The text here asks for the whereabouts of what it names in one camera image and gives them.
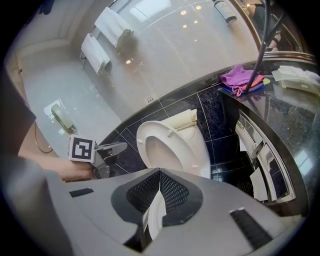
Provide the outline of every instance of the black pole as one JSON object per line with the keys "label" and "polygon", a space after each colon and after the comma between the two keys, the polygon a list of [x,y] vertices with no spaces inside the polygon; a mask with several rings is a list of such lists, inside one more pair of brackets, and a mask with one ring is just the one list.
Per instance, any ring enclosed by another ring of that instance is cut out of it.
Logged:
{"label": "black pole", "polygon": [[266,39],[268,37],[267,35],[268,35],[268,29],[269,29],[269,20],[270,20],[270,16],[271,16],[269,8],[270,8],[270,2],[269,2],[269,0],[265,0],[265,19],[264,19],[264,30],[263,30],[263,36],[262,36],[262,44],[261,44],[261,48],[259,51],[258,59],[256,60],[256,63],[254,65],[252,75],[251,75],[249,82],[247,83],[246,88],[244,90],[245,93],[248,93],[249,89],[251,88],[252,83],[254,82],[254,80],[257,76],[258,69],[261,66],[262,59],[265,55],[265,51],[266,51],[266,47],[267,47]]}
{"label": "black pole", "polygon": [[266,45],[269,45],[272,39],[274,38],[275,33],[283,23],[284,18],[286,17],[285,13],[282,13],[276,24],[274,25],[274,28],[271,30],[270,34],[268,35],[266,39]]}

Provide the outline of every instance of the white folded towel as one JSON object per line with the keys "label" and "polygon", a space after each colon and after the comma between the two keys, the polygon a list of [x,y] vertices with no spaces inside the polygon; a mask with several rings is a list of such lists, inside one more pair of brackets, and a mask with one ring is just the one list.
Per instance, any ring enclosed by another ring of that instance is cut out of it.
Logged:
{"label": "white folded towel", "polygon": [[170,126],[176,130],[181,130],[197,124],[197,110],[186,110],[179,114],[173,115],[163,121],[162,124]]}
{"label": "white folded towel", "polygon": [[134,33],[130,25],[109,7],[103,10],[94,25],[116,48],[121,48]]}
{"label": "white folded towel", "polygon": [[104,69],[106,64],[110,61],[108,54],[97,39],[89,34],[86,35],[81,45],[81,50],[97,74]]}

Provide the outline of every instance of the countertop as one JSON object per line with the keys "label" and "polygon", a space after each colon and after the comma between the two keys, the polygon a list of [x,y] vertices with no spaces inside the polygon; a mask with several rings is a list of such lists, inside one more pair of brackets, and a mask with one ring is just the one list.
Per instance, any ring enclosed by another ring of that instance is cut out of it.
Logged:
{"label": "countertop", "polygon": [[262,119],[277,135],[272,141],[275,146],[280,144],[275,139],[283,142],[302,176],[311,202],[320,177],[320,97],[282,88],[273,78],[268,78],[271,83],[265,88],[241,97],[230,95],[223,88],[219,90]]}

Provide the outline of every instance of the toilet seat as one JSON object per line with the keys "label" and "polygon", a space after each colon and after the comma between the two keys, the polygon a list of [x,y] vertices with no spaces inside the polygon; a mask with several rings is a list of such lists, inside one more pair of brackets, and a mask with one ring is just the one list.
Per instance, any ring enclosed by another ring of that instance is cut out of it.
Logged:
{"label": "toilet seat", "polygon": [[136,141],[139,154],[148,168],[168,168],[187,173],[198,168],[197,157],[189,142],[161,122],[141,124]]}

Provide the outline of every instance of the purple cloth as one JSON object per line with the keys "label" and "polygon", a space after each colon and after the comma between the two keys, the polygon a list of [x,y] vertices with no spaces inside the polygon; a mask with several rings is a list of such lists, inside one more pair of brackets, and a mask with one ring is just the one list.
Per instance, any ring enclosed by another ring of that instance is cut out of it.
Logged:
{"label": "purple cloth", "polygon": [[226,86],[240,86],[249,82],[252,73],[253,70],[244,70],[241,65],[237,65],[220,78]]}

